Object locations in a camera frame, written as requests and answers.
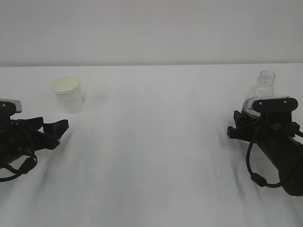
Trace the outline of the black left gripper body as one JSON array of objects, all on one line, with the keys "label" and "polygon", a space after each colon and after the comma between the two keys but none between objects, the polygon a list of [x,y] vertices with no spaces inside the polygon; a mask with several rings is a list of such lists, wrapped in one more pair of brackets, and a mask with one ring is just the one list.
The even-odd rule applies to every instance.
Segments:
[{"label": "black left gripper body", "polygon": [[25,125],[17,125],[13,123],[7,124],[7,152],[10,154],[19,153],[22,150],[29,149],[37,151],[41,149],[53,150],[60,142],[48,142],[40,140],[36,128]]}]

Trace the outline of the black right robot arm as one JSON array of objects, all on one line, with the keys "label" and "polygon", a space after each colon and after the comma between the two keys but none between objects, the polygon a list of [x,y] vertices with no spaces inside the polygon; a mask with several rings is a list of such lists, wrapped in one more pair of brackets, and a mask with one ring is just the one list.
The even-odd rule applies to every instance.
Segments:
[{"label": "black right robot arm", "polygon": [[[302,136],[300,125],[292,120],[291,112],[263,113],[252,118],[234,111],[235,127],[227,128],[231,139],[249,143],[246,152],[246,166],[251,180],[260,187],[282,187],[291,196],[303,194],[303,145],[294,139]],[[268,183],[254,172],[250,165],[253,145],[257,145],[278,170],[279,182]]]}]

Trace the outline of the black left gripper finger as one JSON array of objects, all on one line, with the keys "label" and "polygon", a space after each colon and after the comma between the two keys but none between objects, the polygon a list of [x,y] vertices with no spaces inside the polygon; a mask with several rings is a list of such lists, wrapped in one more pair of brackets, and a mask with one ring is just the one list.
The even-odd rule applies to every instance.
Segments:
[{"label": "black left gripper finger", "polygon": [[44,124],[43,117],[36,117],[31,119],[17,119],[11,120],[11,123],[17,125],[25,125],[32,128],[41,128]]},{"label": "black left gripper finger", "polygon": [[43,132],[38,133],[38,138],[48,142],[59,142],[68,128],[69,122],[66,119],[53,123],[43,123]]}]

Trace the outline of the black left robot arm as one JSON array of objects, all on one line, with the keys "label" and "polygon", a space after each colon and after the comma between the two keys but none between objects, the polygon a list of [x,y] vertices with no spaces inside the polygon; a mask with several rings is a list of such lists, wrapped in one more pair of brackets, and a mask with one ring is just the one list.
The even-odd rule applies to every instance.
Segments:
[{"label": "black left robot arm", "polygon": [[0,165],[32,157],[38,150],[54,150],[68,128],[66,119],[53,123],[45,123],[43,117],[10,120],[0,130]]}]

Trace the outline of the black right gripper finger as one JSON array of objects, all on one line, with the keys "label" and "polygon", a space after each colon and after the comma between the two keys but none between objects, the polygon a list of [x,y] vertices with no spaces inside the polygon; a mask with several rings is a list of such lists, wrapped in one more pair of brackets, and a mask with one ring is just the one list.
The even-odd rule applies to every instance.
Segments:
[{"label": "black right gripper finger", "polygon": [[233,118],[237,129],[250,127],[258,122],[258,118],[253,118],[245,112],[239,112],[237,110],[234,111]]}]

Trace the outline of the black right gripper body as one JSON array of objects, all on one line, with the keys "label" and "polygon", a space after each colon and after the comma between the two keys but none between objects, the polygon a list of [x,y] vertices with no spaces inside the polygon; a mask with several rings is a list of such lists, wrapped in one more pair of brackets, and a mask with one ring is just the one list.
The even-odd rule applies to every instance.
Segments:
[{"label": "black right gripper body", "polygon": [[231,139],[256,143],[276,142],[288,143],[295,136],[302,137],[300,125],[287,118],[255,119],[251,122],[240,121],[235,127],[227,128]]}]

